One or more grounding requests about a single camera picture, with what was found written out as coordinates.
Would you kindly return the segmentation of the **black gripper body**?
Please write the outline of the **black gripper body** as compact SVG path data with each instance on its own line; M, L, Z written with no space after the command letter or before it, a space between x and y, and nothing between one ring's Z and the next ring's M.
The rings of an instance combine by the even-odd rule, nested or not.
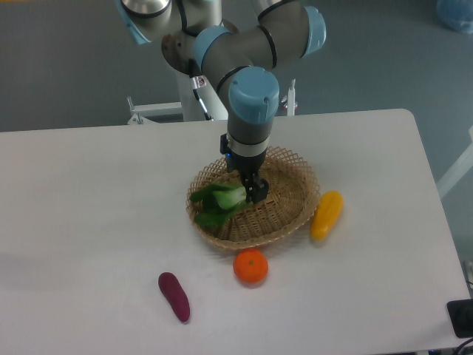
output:
M224 156L227 171L238 171L243 185L262 185L259 168L264 162L267 147L264 144L245 145L229 134L220 136L220 153Z

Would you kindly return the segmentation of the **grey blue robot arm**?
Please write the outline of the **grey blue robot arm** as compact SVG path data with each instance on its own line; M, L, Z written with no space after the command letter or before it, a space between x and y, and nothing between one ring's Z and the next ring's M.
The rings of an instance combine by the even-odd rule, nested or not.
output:
M221 1L118 1L118 12L139 44L158 42L167 61L206 77L228 114L220 151L239 173L246 199L264 200L268 182L259 176L279 82L273 70L319 50L327 37L323 15L298 1L254 1L258 24L237 32L222 18Z

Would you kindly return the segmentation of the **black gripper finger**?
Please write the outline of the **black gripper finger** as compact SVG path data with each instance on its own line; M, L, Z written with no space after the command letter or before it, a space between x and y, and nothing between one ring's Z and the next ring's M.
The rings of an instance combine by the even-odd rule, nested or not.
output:
M267 196L269 192L269 183L266 179L256 176L253 179L253 202L260 203Z
M242 185L245 187L245 202L253 203L254 180L252 177L245 177L242 179Z

